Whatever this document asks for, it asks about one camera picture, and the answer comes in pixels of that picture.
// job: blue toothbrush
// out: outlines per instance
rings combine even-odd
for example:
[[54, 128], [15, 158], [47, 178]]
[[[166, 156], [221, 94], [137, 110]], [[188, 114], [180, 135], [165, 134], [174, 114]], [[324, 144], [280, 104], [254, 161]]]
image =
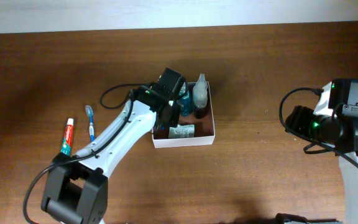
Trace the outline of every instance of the blue toothbrush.
[[94, 131], [93, 131], [93, 111], [90, 105], [85, 106], [86, 115], [89, 116], [89, 136], [91, 136], [91, 141], [94, 140]]

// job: toothpaste tube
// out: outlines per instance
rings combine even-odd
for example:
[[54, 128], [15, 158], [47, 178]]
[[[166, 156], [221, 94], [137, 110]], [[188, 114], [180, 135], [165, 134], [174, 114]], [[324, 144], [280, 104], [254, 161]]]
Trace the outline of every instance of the toothpaste tube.
[[65, 130], [65, 136], [63, 138], [63, 144], [62, 149], [60, 152], [70, 156], [71, 153], [71, 142], [73, 139], [73, 129], [74, 129], [74, 119], [69, 118], [67, 120], [66, 130]]

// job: blue bottle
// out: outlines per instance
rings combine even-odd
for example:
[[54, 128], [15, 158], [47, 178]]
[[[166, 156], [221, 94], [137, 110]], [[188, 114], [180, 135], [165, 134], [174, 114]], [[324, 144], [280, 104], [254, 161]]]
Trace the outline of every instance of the blue bottle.
[[191, 114], [191, 97], [190, 97], [190, 91], [186, 92], [186, 85], [183, 84], [183, 86], [180, 89], [179, 96], [184, 95], [179, 101], [180, 105], [180, 114], [182, 116], [188, 116]]

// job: white wall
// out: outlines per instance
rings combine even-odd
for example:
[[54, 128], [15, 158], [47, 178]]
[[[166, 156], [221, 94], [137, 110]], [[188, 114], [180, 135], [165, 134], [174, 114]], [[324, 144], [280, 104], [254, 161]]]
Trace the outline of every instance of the white wall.
[[0, 33], [358, 21], [353, 0], [0, 0]]

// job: wooden surface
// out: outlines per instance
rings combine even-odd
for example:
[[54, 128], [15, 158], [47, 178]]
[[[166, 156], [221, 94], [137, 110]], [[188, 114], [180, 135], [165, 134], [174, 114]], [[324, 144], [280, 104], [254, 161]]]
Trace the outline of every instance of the wooden surface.
[[[212, 146], [154, 149], [146, 134], [109, 181], [108, 223], [218, 223], [278, 212], [344, 219], [337, 158], [307, 156], [284, 132], [278, 104], [288, 91], [358, 78], [358, 22], [0, 35], [0, 223], [24, 223], [31, 180], [59, 152], [67, 118], [74, 150], [89, 143], [84, 105], [96, 135], [119, 110], [98, 104], [111, 86], [156, 80], [165, 67], [189, 81], [206, 74], [216, 126]], [[119, 103], [118, 90], [106, 103]], [[285, 105], [314, 108], [299, 93]], [[40, 210], [45, 178], [29, 214]]]

